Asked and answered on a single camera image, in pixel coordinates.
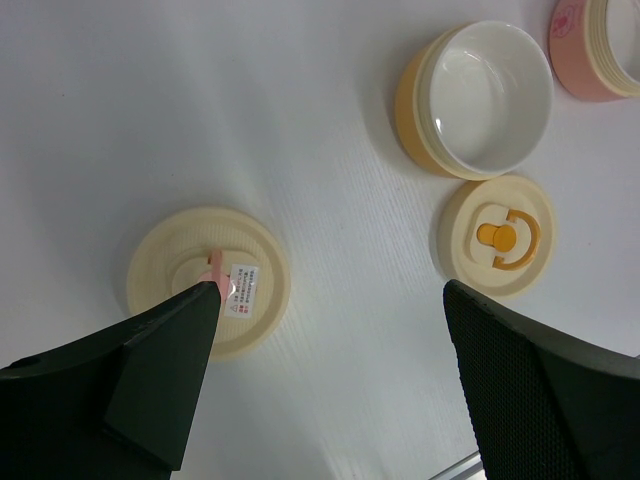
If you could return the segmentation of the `cream lid orange knob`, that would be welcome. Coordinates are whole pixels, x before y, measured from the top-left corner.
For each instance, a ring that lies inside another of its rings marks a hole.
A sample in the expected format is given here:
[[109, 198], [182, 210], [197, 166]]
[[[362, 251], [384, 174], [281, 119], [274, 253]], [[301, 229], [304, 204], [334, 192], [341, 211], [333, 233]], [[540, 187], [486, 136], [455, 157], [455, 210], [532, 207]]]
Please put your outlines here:
[[466, 182], [453, 194], [439, 219], [436, 247], [447, 278], [506, 299], [542, 275], [555, 238], [546, 193], [525, 177], [503, 175]]

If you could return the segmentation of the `aluminium mounting rail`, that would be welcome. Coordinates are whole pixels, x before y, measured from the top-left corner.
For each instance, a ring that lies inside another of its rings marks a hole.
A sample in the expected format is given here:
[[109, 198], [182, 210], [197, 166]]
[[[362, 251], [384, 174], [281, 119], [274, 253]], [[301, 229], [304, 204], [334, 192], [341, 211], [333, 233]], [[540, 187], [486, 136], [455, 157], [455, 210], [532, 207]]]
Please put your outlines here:
[[464, 457], [431, 477], [431, 480], [486, 480], [480, 453], [476, 451]]

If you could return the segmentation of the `cream lid pink knob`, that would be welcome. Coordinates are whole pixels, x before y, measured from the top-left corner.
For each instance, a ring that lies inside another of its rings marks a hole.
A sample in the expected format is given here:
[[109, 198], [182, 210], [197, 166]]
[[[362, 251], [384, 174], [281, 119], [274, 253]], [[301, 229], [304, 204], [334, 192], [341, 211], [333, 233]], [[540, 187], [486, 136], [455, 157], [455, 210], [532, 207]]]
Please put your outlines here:
[[239, 211], [198, 207], [155, 226], [129, 264], [129, 312], [145, 312], [200, 281], [212, 281], [215, 274], [222, 276], [222, 305], [210, 359], [248, 353], [282, 320], [291, 275], [276, 238]]

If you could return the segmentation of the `pink lunch bowl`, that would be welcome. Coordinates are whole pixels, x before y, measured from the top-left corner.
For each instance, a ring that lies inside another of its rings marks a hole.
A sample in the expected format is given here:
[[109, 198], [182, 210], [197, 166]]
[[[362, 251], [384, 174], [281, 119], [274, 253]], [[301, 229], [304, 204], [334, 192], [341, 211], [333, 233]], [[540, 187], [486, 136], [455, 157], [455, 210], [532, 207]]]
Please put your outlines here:
[[576, 98], [609, 102], [639, 96], [639, 3], [556, 3], [548, 47], [553, 70]]

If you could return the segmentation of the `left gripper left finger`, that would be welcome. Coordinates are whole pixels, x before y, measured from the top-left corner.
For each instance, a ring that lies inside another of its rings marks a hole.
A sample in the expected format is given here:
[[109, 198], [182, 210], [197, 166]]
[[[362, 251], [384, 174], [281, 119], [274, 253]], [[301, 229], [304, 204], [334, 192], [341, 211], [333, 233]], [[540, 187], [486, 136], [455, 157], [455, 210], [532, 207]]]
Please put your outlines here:
[[222, 300], [200, 282], [1, 371], [4, 479], [168, 479], [186, 451]]

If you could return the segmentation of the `yellow lunch bowl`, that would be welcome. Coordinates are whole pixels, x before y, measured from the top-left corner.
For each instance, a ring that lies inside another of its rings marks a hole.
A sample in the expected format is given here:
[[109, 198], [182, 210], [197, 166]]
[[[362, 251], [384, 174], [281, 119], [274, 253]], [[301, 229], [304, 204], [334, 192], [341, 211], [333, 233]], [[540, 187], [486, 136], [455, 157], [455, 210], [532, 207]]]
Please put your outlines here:
[[420, 50], [395, 91], [408, 157], [439, 176], [484, 181], [521, 166], [542, 140], [553, 78], [538, 43], [501, 21], [450, 29]]

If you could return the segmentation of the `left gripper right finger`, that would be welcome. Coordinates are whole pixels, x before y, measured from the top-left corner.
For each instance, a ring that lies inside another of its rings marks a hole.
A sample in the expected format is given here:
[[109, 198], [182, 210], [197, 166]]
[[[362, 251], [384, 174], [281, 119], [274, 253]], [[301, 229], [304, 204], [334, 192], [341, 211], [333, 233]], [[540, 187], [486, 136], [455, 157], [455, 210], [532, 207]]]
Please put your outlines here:
[[443, 306], [489, 479], [636, 479], [639, 361], [457, 280]]

